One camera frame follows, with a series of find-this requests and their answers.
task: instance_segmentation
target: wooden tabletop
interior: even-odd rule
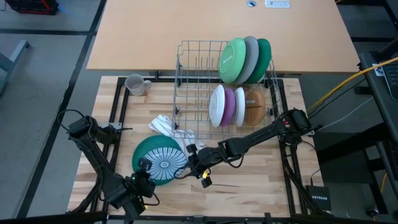
[[[117,79],[101,79],[93,110],[93,117],[99,122],[107,122],[109,119]],[[285,78],[284,85],[288,107],[305,110],[299,80]],[[116,120],[119,119],[123,92],[124,88]],[[129,97],[124,127],[133,130],[122,134],[116,172],[123,176],[132,174],[131,159],[136,146],[145,138],[156,134],[149,129],[148,123],[159,114],[166,114],[171,118],[173,93],[173,83],[153,83],[147,95]],[[305,136],[303,139],[313,143],[309,137]],[[206,140],[205,144],[215,146],[217,141],[220,139]],[[305,143],[298,145],[297,154],[303,184],[309,184],[311,174],[319,169],[317,154]],[[211,178],[213,185],[206,189],[194,177],[157,186],[155,193],[160,198],[160,205],[149,207],[143,215],[263,217],[264,212],[270,212],[273,217],[290,216],[277,138],[252,147],[239,169],[224,163],[214,166]],[[73,210],[86,197],[94,186],[95,179],[93,168],[82,154],[68,210]],[[314,175],[314,183],[323,185],[320,172]],[[300,212],[298,193],[293,184],[292,186],[296,211]],[[154,199],[146,198],[146,202],[154,203]],[[124,215],[123,209],[115,210],[111,207],[109,212]]]
[[[335,0],[109,0],[87,69],[175,70],[183,40],[270,41],[278,72],[357,72],[358,56]]]

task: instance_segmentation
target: wire dish rack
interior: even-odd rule
[[[227,85],[221,81],[218,64],[227,44],[228,41],[222,40],[184,40],[178,46],[172,117],[175,138],[226,139],[245,136],[271,124],[275,115],[283,111],[272,60],[264,78],[257,84]],[[245,95],[252,90],[261,90],[266,97],[264,119],[256,126],[243,124],[237,127],[230,124],[214,128],[210,122],[209,104],[213,90],[220,84],[233,90],[243,87]]]

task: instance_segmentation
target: brown plate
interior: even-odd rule
[[[254,90],[246,96],[246,110],[244,122],[248,125],[257,125],[266,115],[266,98],[261,91]]]

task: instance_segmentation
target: gray plate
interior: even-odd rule
[[[257,43],[257,39],[252,36],[247,36],[244,38],[244,43],[246,44],[246,57],[241,73],[233,82],[234,84],[242,84],[250,77],[259,58],[259,44]]]

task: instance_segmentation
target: yellow cable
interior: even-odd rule
[[[384,173],[383,175],[383,180],[381,181],[381,188],[380,188],[380,192],[383,194],[383,190],[384,190],[384,186],[386,184],[386,179],[387,179],[387,173]]]
[[[388,60],[388,61],[385,61],[385,62],[380,63],[380,64],[378,64],[378,65],[375,65],[375,66],[373,66],[373,67],[367,68],[367,69],[365,69],[365,70],[362,70],[362,71],[360,71],[360,72],[358,72],[358,73],[352,75],[351,77],[349,77],[349,78],[347,78],[346,80],[344,80],[343,82],[341,82],[338,86],[334,87],[334,89],[332,89],[331,91],[329,91],[325,96],[323,96],[322,98],[320,98],[316,103],[314,103],[312,106],[310,106],[308,110],[310,111],[310,110],[312,110],[314,107],[318,106],[318,105],[319,105],[320,103],[322,103],[325,99],[327,99],[330,95],[334,94],[335,91],[337,91],[338,89],[340,89],[343,85],[347,84],[349,81],[353,80],[354,78],[356,78],[356,77],[358,77],[358,76],[360,76],[360,75],[362,75],[362,74],[364,74],[364,73],[367,73],[368,71],[371,71],[371,70],[373,70],[373,69],[375,69],[375,68],[379,68],[379,67],[381,67],[381,66],[383,66],[383,65],[387,65],[387,64],[389,64],[389,63],[396,62],[396,61],[398,61],[398,57],[393,58],[393,59]]]

